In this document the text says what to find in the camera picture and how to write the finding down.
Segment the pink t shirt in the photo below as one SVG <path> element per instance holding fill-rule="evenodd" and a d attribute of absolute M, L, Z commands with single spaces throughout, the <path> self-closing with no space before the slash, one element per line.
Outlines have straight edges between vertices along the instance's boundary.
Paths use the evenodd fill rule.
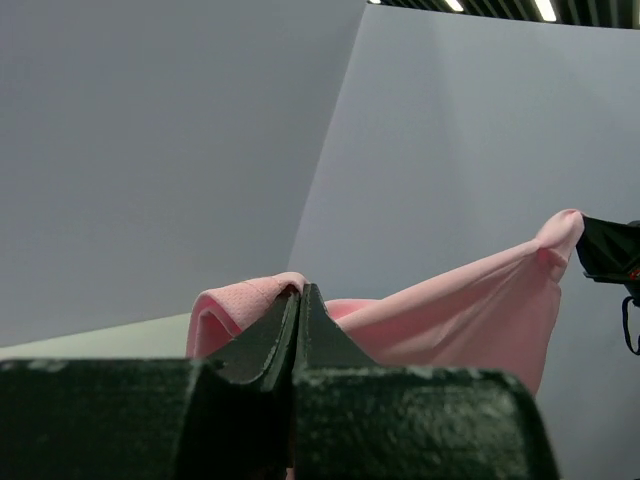
<path fill-rule="evenodd" d="M 382 299 L 323 300 L 320 310 L 379 364 L 498 369 L 536 394 L 583 232 L 581 212 L 562 210 L 512 248 Z"/>

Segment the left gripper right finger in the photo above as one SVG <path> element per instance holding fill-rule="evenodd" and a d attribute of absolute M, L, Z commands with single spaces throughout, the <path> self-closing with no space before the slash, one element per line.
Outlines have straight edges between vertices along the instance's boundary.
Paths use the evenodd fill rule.
<path fill-rule="evenodd" d="M 300 300 L 293 474 L 298 479 L 556 479 L 535 402 L 514 376 L 476 368 L 385 367 Z"/>

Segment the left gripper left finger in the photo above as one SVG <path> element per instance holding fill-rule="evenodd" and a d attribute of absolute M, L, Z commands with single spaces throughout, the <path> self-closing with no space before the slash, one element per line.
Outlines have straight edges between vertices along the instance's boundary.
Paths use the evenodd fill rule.
<path fill-rule="evenodd" d="M 8 359 L 5 479 L 283 479 L 300 296 L 206 358 Z"/>

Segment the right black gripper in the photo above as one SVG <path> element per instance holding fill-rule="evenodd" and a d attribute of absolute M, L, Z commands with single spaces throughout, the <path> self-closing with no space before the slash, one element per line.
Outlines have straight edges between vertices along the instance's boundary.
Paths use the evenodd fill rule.
<path fill-rule="evenodd" d="M 584 276 L 598 283 L 623 285 L 639 299 L 639 221 L 615 223 L 583 216 L 576 251 Z"/>

